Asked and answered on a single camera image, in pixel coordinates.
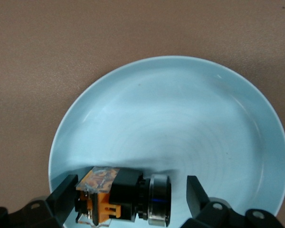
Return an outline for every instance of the ceramic plate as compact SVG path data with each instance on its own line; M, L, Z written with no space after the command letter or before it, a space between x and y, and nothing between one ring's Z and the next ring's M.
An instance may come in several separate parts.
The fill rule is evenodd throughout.
M171 228L191 217L187 175L240 214L276 215L285 196L285 133L266 98L234 71L193 57L148 58L97 80L64 116L51 148L51 191L91 166L170 175ZM65 226L84 228L75 217ZM110 227L148 222L113 220Z

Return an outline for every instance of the plate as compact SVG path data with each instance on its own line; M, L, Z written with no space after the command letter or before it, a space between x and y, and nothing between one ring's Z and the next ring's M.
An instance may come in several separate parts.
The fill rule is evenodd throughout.
M50 153L50 190L91 166L168 174L171 228L191 217L187 175L240 214L276 215L285 196L285 132L267 99L234 71L194 57L153 57L100 78L64 116ZM75 217L67 228L84 227ZM110 225L147 226L138 218Z

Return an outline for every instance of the brown table surface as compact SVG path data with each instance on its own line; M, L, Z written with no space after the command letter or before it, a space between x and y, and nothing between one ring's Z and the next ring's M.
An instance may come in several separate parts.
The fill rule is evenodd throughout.
M49 194L53 137L89 85L162 55L235 70L285 128L285 0L0 1L0 206Z

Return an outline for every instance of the light blue plate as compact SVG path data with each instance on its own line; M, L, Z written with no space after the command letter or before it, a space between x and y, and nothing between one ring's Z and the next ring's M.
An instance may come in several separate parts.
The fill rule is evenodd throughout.
M51 191L95 165L170 175L171 228L190 217L187 175L238 213L276 215L285 196L285 133L266 98L232 70L193 57L148 58L97 80L70 107L51 149ZM86 227L75 217L66 227ZM110 227L148 222L114 220Z

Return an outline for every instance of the electronic component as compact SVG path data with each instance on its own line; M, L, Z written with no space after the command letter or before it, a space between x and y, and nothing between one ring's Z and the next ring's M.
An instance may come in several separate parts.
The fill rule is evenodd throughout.
M110 219L134 222L138 214L150 225L169 225L171 181L166 175L144 179L138 170L94 167L77 184L76 191L77 223L109 226Z

